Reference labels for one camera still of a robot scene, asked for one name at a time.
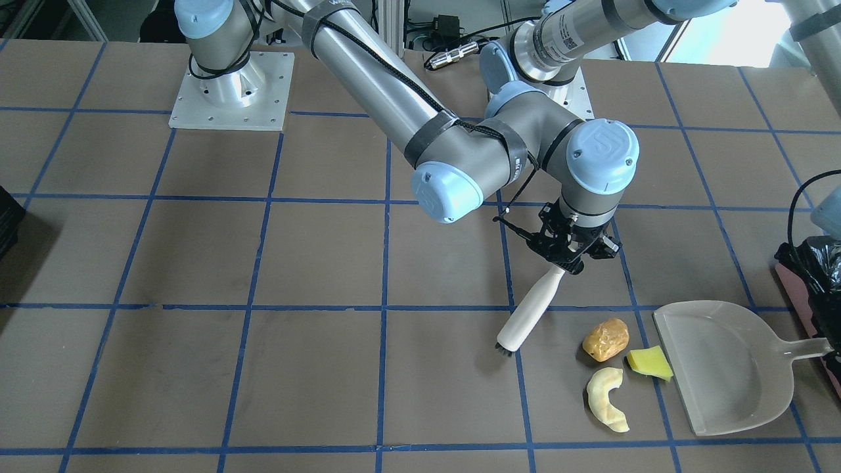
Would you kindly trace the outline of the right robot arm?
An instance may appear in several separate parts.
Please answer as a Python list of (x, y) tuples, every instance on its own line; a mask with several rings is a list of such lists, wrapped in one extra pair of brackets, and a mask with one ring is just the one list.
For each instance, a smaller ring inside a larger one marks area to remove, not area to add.
[(607, 233), (633, 180), (639, 141), (616, 120), (586, 121), (525, 81), (492, 87), (478, 125), (448, 110), (388, 48), (351, 1), (177, 1), (178, 29), (198, 79), (231, 77), (249, 61), (264, 19), (294, 32), (348, 90), (413, 168), (411, 189), (424, 212), (450, 224), (478, 209), (523, 173), (544, 171), (560, 195), (528, 231), (498, 221), (535, 254), (577, 275), (583, 255), (615, 258)]

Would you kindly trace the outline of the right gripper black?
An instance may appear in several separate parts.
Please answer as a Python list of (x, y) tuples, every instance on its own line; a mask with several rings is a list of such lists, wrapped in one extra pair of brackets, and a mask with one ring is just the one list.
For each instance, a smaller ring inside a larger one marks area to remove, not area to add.
[(606, 232), (607, 225), (580, 227), (573, 219), (562, 214), (557, 202), (544, 204), (538, 213), (541, 228), (529, 233), (526, 245), (571, 275), (585, 269), (583, 256), (593, 260), (612, 259), (618, 255), (622, 243)]

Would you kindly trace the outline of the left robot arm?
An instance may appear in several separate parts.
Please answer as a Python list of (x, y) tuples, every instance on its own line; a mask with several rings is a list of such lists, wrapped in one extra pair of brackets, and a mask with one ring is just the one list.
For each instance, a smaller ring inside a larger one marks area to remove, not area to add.
[[(492, 94), (505, 84), (562, 87), (589, 52), (648, 25), (680, 25), (733, 5), (731, 1), (574, 1), (547, 7), (480, 52), (480, 72)], [(833, 105), (839, 105), (839, 2), (784, 1), (791, 39), (801, 48)]]

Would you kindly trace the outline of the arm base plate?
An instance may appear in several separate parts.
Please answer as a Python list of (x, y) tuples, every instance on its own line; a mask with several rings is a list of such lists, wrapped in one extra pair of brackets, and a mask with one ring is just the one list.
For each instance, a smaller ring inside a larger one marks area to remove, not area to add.
[(252, 52), (250, 62), (216, 79), (187, 72), (181, 81), (169, 125), (213, 131), (282, 131), (295, 56), (291, 52)]
[(567, 108), (580, 119), (585, 121), (594, 120), (595, 114), (589, 92), (585, 83), (585, 75), (581, 68), (578, 69), (570, 83), (555, 87), (551, 97), (562, 107)]

